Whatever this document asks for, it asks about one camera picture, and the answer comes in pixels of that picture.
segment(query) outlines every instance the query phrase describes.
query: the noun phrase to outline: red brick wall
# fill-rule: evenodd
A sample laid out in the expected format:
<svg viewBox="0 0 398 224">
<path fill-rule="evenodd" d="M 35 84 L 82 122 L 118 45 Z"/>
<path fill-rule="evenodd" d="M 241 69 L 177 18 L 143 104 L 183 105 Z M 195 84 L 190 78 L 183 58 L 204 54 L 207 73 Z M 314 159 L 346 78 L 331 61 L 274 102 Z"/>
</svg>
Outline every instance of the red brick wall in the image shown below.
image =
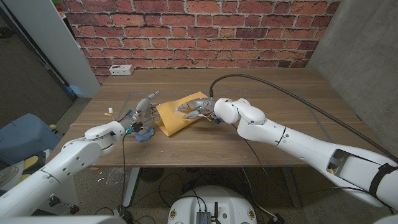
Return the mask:
<svg viewBox="0 0 398 224">
<path fill-rule="evenodd" d="M 304 67 L 340 0 L 63 0 L 94 74 L 137 68 Z"/>
</svg>

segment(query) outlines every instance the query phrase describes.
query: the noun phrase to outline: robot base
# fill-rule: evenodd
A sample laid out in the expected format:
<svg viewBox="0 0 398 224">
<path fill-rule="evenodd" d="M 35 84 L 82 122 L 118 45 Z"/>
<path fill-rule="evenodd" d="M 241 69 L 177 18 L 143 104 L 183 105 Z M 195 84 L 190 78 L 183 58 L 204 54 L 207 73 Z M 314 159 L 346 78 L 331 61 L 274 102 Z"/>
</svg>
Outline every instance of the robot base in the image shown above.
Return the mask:
<svg viewBox="0 0 398 224">
<path fill-rule="evenodd" d="M 242 197 L 242 195 L 235 191 L 215 185 L 197 187 L 193 190 L 195 192 L 190 190 L 173 203 L 168 217 L 168 224 L 197 223 L 197 220 L 202 220 L 201 218 L 198 219 L 197 216 L 201 215 L 206 217 L 208 213 L 210 213 L 209 217 L 211 215 L 211 218 L 214 219 L 215 203 L 218 203 L 217 219 L 221 224 L 257 223 L 256 214 L 254 213 L 252 205 Z M 199 198 L 195 197 L 195 193 L 205 201 L 206 212 L 205 205 Z M 210 224 L 210 222 L 204 221 L 197 224 L 202 223 Z"/>
</svg>

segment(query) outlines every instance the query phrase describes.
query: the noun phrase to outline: blue chair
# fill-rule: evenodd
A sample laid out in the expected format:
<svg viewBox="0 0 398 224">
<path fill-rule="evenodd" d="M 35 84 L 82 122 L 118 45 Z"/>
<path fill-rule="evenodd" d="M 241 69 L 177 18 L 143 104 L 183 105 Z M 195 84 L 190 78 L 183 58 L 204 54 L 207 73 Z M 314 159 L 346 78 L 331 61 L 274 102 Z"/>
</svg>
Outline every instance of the blue chair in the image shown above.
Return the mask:
<svg viewBox="0 0 398 224">
<path fill-rule="evenodd" d="M 0 129 L 0 161 L 11 166 L 38 152 L 52 151 L 61 138 L 36 115 L 25 114 Z"/>
</svg>

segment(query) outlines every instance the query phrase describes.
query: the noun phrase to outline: white power strip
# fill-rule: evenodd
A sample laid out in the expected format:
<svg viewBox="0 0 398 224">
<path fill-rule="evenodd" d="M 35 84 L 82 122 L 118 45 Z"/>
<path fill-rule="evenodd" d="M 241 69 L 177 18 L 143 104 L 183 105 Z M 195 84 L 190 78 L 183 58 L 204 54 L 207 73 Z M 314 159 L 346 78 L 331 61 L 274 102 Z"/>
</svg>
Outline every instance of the white power strip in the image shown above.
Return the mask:
<svg viewBox="0 0 398 224">
<path fill-rule="evenodd" d="M 131 75 L 134 67 L 132 65 L 112 65 L 109 71 L 111 75 Z"/>
</svg>

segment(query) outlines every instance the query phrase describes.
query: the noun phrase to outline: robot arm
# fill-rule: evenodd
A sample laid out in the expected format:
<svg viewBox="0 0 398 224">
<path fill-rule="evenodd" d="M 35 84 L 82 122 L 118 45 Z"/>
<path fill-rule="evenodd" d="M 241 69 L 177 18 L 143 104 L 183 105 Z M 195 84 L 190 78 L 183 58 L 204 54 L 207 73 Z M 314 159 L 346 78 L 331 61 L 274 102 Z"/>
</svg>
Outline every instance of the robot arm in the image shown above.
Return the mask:
<svg viewBox="0 0 398 224">
<path fill-rule="evenodd" d="M 158 94 L 142 99 L 137 110 L 119 122 L 91 128 L 84 137 L 67 142 L 49 163 L 0 197 L 0 218 L 33 214 L 71 175 L 112 151 L 125 135 L 141 131 L 148 118 L 149 100 Z"/>
<path fill-rule="evenodd" d="M 275 123 L 245 99 L 232 101 L 221 98 L 211 102 L 212 106 L 207 108 L 214 108 L 214 111 L 204 110 L 210 112 L 206 116 L 228 124 L 240 119 L 238 134 L 242 138 L 276 146 L 303 160 L 335 185 L 359 189 L 343 190 L 366 203 L 382 207 L 382 201 L 398 209 L 398 194 L 395 191 L 398 187 L 398 165 L 393 160 L 358 147 L 321 141 Z M 191 107 L 187 104 L 180 109 L 187 108 Z"/>
</svg>

